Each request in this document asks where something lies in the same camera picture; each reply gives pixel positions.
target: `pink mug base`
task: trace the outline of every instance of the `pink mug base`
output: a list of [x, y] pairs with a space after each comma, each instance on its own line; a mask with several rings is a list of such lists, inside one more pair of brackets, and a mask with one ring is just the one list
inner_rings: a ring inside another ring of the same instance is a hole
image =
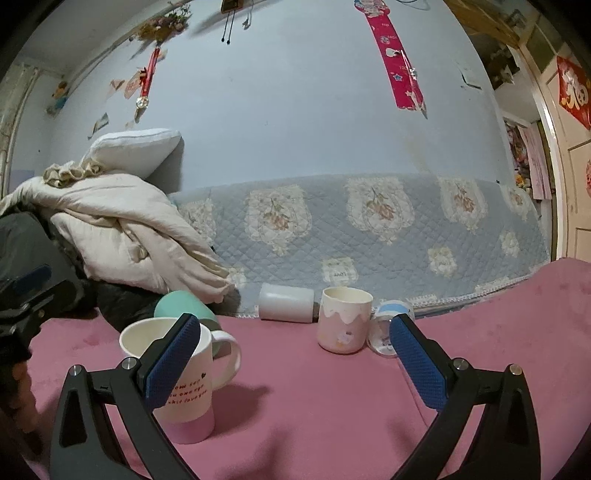
[[215, 427], [213, 406], [199, 418], [184, 423], [160, 422], [162, 430], [173, 443], [190, 445], [199, 443], [209, 437]]

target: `door glass pane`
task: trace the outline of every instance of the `door glass pane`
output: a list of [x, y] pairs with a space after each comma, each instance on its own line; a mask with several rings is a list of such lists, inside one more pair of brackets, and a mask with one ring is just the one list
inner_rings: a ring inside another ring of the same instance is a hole
[[548, 21], [546, 17], [540, 17], [538, 21], [538, 27], [542, 31], [542, 33], [546, 36], [550, 45], [554, 48], [554, 51], [558, 53], [560, 47], [564, 43], [560, 34], [556, 31], [556, 29], [552, 26], [552, 24]]
[[527, 41], [527, 49], [530, 51], [535, 64], [538, 66], [541, 72], [545, 70], [545, 68], [554, 58], [554, 51], [538, 28], [534, 28], [534, 32]]

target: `mug handle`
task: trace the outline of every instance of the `mug handle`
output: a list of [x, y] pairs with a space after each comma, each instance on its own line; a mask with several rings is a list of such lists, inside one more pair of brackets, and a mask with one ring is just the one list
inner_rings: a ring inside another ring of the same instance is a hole
[[228, 342], [231, 347], [228, 365], [222, 374], [214, 378], [212, 381], [212, 389], [218, 390], [228, 385], [240, 370], [240, 362], [242, 360], [242, 349], [236, 339], [228, 332], [222, 330], [214, 330], [212, 332], [213, 343]]

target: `hand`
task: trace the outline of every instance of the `hand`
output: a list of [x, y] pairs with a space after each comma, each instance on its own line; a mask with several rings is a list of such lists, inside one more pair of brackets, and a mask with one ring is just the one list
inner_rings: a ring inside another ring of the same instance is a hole
[[31, 391], [31, 377], [27, 372], [27, 364], [16, 364], [12, 376], [18, 382], [17, 394], [9, 400], [8, 407], [14, 410], [12, 419], [24, 433], [30, 433], [39, 422], [39, 413], [35, 406], [36, 400]]

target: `metal screw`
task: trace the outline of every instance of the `metal screw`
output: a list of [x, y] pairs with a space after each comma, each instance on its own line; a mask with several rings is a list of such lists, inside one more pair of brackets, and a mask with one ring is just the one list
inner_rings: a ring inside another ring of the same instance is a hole
[[127, 357], [125, 360], [121, 362], [121, 366], [124, 370], [131, 370], [138, 364], [138, 360], [132, 356]]
[[73, 365], [72, 367], [70, 367], [70, 369], [68, 370], [68, 373], [75, 377], [77, 375], [80, 374], [80, 372], [82, 372], [82, 365]]
[[470, 364], [468, 363], [468, 360], [466, 360], [465, 358], [453, 359], [453, 368], [455, 368], [456, 370], [460, 370], [460, 371], [468, 370], [469, 366], [470, 366]]
[[512, 364], [509, 366], [509, 372], [511, 372], [513, 375], [521, 375], [523, 373], [523, 369], [517, 364]]

